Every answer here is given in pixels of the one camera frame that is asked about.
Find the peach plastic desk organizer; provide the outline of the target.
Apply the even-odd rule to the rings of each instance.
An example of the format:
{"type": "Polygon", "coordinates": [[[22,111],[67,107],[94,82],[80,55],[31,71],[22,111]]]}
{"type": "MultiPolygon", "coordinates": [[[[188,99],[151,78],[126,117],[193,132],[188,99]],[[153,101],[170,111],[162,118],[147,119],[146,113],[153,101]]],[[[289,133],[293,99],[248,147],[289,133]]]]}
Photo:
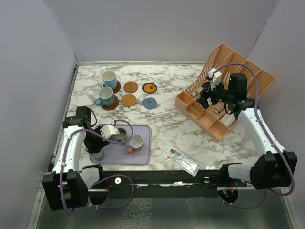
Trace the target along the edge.
{"type": "Polygon", "coordinates": [[[261,97],[276,81],[276,78],[273,75],[269,74],[224,44],[220,44],[211,52],[205,66],[198,76],[198,79],[177,95],[175,106],[216,142],[219,142],[229,132],[229,130],[238,123],[238,120],[235,120],[230,127],[226,127],[220,119],[229,112],[228,107],[227,110],[225,110],[224,104],[218,102],[216,105],[209,105],[208,109],[204,109],[203,106],[196,101],[199,99],[200,94],[195,98],[191,97],[191,94],[197,89],[202,88],[202,85],[207,81],[206,76],[212,68],[218,69],[229,63],[241,63],[245,66],[234,65],[221,69],[221,83],[224,88],[227,89],[230,74],[245,74],[247,77],[248,98],[256,98],[256,83],[250,71],[253,71],[257,77],[259,97],[261,97]]]}

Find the blue round coaster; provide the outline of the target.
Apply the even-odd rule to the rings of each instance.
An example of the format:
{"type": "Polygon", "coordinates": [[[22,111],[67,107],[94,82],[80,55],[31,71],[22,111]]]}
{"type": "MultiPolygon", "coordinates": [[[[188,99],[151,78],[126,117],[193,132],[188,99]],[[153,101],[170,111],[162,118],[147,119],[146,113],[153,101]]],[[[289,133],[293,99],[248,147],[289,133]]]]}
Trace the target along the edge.
{"type": "Polygon", "coordinates": [[[157,104],[157,101],[153,97],[147,97],[142,101],[142,105],[146,109],[152,110],[152,109],[155,109],[158,104],[157,104]]]}

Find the orange wooden coaster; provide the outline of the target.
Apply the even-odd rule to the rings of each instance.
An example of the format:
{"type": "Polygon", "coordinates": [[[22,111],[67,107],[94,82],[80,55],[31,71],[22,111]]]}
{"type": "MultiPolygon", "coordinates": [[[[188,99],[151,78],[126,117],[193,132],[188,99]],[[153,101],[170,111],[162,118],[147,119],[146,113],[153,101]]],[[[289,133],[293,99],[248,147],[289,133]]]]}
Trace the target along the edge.
{"type": "Polygon", "coordinates": [[[138,90],[138,84],[134,81],[128,81],[124,84],[123,89],[127,93],[134,93],[138,90]]]}

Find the light wooden coaster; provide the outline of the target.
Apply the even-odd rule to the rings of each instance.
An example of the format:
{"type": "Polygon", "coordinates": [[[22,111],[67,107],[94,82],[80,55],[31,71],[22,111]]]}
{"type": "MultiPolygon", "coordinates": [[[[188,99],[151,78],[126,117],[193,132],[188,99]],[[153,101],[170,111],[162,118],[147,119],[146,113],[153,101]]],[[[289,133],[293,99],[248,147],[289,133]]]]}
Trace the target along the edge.
{"type": "Polygon", "coordinates": [[[121,103],[126,107],[131,107],[136,104],[136,97],[133,94],[126,94],[122,97],[121,103]]]}

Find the grey white mug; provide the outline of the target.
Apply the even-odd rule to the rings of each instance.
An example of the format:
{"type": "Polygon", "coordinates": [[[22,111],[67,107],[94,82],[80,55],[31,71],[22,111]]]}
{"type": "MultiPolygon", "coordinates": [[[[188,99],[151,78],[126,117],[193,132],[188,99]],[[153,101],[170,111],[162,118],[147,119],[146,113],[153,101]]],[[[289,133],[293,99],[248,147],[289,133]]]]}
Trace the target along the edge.
{"type": "Polygon", "coordinates": [[[101,149],[99,152],[97,153],[90,153],[89,154],[89,157],[90,159],[93,159],[93,160],[101,160],[102,156],[104,154],[104,150],[101,149]]]}

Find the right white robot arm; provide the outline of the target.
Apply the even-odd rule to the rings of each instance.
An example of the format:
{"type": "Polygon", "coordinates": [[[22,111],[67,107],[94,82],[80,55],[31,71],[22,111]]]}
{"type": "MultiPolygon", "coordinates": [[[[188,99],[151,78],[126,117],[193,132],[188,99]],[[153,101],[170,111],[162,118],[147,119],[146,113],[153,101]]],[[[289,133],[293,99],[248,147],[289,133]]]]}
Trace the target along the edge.
{"type": "Polygon", "coordinates": [[[240,163],[223,164],[219,174],[220,183],[229,187],[236,179],[251,183],[256,189],[288,187],[293,185],[293,172],[297,163],[294,152],[288,152],[276,141],[270,129],[265,126],[255,99],[247,97],[247,77],[233,73],[229,86],[224,88],[221,73],[209,76],[197,102],[205,109],[218,102],[242,124],[256,149],[258,160],[253,165],[240,163]]]}

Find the large blue mug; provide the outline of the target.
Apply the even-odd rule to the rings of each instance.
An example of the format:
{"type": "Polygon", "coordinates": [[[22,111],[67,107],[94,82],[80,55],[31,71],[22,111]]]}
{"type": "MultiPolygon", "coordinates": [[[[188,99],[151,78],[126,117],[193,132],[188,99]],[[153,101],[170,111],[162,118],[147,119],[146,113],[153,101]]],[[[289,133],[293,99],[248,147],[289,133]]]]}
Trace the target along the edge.
{"type": "Polygon", "coordinates": [[[114,92],[110,87],[103,87],[98,91],[98,98],[94,100],[95,105],[111,106],[114,101],[114,92]]]}

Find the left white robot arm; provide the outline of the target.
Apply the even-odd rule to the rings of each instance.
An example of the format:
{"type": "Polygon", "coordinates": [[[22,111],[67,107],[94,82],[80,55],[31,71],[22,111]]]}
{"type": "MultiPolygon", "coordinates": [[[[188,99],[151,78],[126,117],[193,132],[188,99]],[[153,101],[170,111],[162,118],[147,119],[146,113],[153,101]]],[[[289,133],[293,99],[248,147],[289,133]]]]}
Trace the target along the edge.
{"type": "Polygon", "coordinates": [[[50,174],[44,175],[42,185],[51,210],[65,210],[67,215],[88,201],[88,190],[101,188],[105,176],[101,166],[85,166],[79,170],[81,147],[91,156],[101,156],[109,142],[102,139],[101,128],[93,129],[92,110],[86,106],[76,109],[76,115],[62,122],[64,141],[59,158],[50,174]]]}

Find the dark brown ringed coaster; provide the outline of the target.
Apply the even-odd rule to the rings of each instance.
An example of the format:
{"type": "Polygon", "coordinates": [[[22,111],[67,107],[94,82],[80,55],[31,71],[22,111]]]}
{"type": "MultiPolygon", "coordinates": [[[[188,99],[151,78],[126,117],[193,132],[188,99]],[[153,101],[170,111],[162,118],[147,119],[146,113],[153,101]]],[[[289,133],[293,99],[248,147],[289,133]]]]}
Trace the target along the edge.
{"type": "Polygon", "coordinates": [[[114,96],[114,101],[113,104],[111,106],[105,106],[103,105],[102,108],[106,111],[110,111],[110,110],[114,110],[117,106],[119,105],[119,99],[118,97],[115,95],[114,96]]]}

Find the cream white mug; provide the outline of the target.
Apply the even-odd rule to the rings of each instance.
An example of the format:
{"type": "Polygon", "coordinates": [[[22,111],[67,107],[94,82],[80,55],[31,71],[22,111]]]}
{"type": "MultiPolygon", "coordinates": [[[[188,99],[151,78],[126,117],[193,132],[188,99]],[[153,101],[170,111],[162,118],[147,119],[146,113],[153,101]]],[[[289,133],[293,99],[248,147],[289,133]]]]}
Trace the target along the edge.
{"type": "Polygon", "coordinates": [[[117,78],[116,74],[112,70],[107,70],[102,73],[102,82],[100,83],[100,87],[110,87],[115,89],[117,86],[117,78]]]}

